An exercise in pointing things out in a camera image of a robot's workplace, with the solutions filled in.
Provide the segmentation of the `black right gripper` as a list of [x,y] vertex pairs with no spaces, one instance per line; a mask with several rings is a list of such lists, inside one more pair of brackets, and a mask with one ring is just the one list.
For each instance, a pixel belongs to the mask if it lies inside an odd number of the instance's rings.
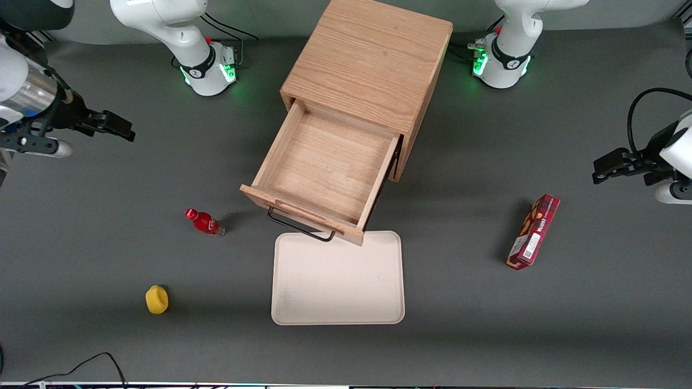
[[73,90],[59,86],[54,101],[45,113],[41,114],[42,131],[74,130],[86,136],[97,133],[118,136],[128,142],[134,142],[136,133],[131,129],[132,123],[111,111],[102,111],[104,118],[99,126],[97,117],[101,114],[87,108],[84,99]]

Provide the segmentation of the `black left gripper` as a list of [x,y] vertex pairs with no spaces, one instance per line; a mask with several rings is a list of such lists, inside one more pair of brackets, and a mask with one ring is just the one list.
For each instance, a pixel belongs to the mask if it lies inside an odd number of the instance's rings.
[[677,122],[674,122],[655,133],[645,148],[635,152],[635,156],[628,149],[615,149],[599,157],[594,161],[593,184],[637,175],[643,175],[646,186],[675,179],[674,168],[660,157],[660,152],[668,145],[676,128]]

